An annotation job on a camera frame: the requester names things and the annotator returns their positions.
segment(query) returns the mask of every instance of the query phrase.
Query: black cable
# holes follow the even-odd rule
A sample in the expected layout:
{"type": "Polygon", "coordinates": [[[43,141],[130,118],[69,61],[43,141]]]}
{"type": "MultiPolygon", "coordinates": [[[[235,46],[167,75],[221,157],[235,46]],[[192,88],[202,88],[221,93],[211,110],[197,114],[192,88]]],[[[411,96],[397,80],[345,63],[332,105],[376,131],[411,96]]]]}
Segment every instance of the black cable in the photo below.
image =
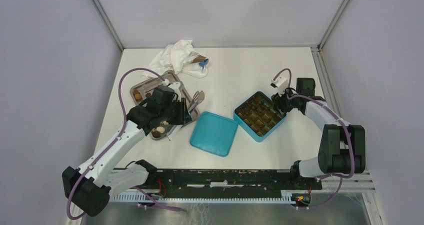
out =
{"type": "Polygon", "coordinates": [[[129,165],[131,165],[131,164],[133,164],[133,163],[135,163],[136,161],[130,161],[126,166],[125,166],[125,168],[124,169],[127,169],[128,168],[128,166],[129,165]]]}

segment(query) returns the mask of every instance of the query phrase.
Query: blue lid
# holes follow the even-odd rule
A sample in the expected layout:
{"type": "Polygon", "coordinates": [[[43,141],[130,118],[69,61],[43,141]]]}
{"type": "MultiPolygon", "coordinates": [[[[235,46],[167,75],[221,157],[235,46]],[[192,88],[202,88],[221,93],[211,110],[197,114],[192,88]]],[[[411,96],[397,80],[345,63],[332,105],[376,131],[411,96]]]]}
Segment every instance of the blue lid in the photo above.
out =
{"type": "Polygon", "coordinates": [[[225,157],[228,155],[239,124],[211,112],[203,112],[190,138],[193,147],[225,157]]]}

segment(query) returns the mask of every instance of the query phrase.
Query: white cloth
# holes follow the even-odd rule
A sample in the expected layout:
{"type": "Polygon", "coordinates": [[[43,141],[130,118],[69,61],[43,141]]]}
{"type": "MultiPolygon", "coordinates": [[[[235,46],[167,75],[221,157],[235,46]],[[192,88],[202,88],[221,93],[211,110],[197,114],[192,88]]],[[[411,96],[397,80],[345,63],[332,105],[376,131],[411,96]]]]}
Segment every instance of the white cloth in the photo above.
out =
{"type": "MultiPolygon", "coordinates": [[[[148,65],[148,68],[160,75],[166,71],[174,70],[175,74],[183,72],[196,78],[205,77],[208,74],[207,67],[201,67],[199,63],[191,63],[195,59],[194,56],[189,56],[191,52],[195,52],[192,40],[179,40],[174,45],[168,45],[160,51],[148,65]]],[[[156,77],[147,71],[144,71],[142,75],[156,77]]]]}

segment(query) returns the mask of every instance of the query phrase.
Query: gray floor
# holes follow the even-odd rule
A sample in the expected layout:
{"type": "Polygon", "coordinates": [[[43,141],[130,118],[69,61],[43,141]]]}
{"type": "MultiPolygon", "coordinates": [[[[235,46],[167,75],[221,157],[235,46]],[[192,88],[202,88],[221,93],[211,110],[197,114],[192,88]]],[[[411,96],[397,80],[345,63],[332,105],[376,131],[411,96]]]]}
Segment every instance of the gray floor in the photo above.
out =
{"type": "MultiPolygon", "coordinates": [[[[327,198],[313,195],[312,203],[327,198]]],[[[96,217],[88,217],[86,225],[369,225],[361,195],[339,195],[329,204],[296,211],[284,204],[193,204],[174,203],[187,212],[162,209],[144,210],[132,203],[111,202],[96,217]]]]}

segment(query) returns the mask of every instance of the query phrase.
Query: tray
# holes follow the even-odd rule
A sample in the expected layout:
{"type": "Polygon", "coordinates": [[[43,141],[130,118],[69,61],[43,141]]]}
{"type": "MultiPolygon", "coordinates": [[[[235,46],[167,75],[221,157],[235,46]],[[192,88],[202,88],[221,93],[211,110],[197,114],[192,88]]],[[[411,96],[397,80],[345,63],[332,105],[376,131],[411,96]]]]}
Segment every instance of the tray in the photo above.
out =
{"type": "Polygon", "coordinates": [[[258,91],[234,110],[234,120],[256,141],[262,142],[281,123],[285,114],[273,109],[273,102],[258,91]]]}
{"type": "MultiPolygon", "coordinates": [[[[180,82],[182,84],[182,86],[181,86],[182,87],[181,97],[185,98],[187,105],[189,105],[190,102],[192,101],[192,97],[189,95],[186,88],[184,87],[184,83],[178,78],[178,76],[174,73],[174,71],[172,71],[172,70],[167,71],[162,75],[162,77],[164,79],[168,79],[170,83],[180,82]]],[[[162,84],[162,80],[160,78],[158,78],[158,77],[149,78],[146,81],[143,81],[143,82],[131,87],[131,89],[129,90],[129,93],[131,94],[131,97],[132,97],[132,100],[134,101],[134,103],[136,105],[138,105],[144,99],[150,97],[152,95],[153,89],[155,89],[157,86],[159,86],[161,84],[162,84]],[[135,93],[136,93],[135,91],[137,91],[141,95],[141,99],[137,100],[135,98],[135,93]]],[[[189,125],[190,123],[196,121],[199,118],[199,116],[200,116],[200,111],[196,107],[193,110],[193,112],[191,113],[191,121],[184,124],[184,126],[182,126],[182,128],[184,128],[185,126],[189,125]]],[[[152,133],[150,133],[150,137],[153,140],[160,140],[160,139],[165,138],[167,136],[168,132],[172,129],[173,125],[161,125],[161,127],[165,128],[165,132],[162,133],[159,137],[154,137],[152,135],[152,133]]]]}

